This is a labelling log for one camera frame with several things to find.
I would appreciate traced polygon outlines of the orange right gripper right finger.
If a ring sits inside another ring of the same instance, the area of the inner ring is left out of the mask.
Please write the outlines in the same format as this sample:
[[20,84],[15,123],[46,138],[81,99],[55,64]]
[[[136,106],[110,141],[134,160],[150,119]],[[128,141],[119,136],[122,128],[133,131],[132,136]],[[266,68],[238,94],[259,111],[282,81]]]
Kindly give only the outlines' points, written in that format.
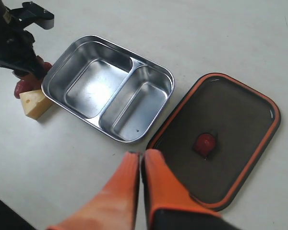
[[218,213],[191,200],[187,189],[156,149],[142,159],[146,224],[149,230],[235,230]]

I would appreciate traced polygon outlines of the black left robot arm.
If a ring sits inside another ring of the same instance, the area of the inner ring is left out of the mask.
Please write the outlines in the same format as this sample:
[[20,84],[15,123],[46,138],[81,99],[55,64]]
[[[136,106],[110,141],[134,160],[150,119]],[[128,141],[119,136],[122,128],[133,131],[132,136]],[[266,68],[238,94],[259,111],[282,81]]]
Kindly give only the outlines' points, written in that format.
[[33,35],[21,27],[0,0],[0,67],[21,76],[31,73],[37,80],[44,78],[46,72],[33,50],[34,42]]

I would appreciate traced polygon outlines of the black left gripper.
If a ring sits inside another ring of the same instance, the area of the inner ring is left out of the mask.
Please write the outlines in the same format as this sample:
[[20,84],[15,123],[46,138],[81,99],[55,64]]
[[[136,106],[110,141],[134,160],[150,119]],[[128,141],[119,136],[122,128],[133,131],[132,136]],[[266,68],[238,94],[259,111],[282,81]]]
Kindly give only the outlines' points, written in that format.
[[33,35],[18,24],[0,24],[0,67],[44,78],[46,71],[33,50],[34,42]]

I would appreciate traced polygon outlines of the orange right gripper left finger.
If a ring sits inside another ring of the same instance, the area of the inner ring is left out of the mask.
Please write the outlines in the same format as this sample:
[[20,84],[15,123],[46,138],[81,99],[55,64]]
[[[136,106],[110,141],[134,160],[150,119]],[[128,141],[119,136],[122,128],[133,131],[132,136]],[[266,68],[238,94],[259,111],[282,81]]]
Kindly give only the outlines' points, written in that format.
[[112,177],[81,209],[49,230],[133,230],[135,228],[140,154],[126,152]]

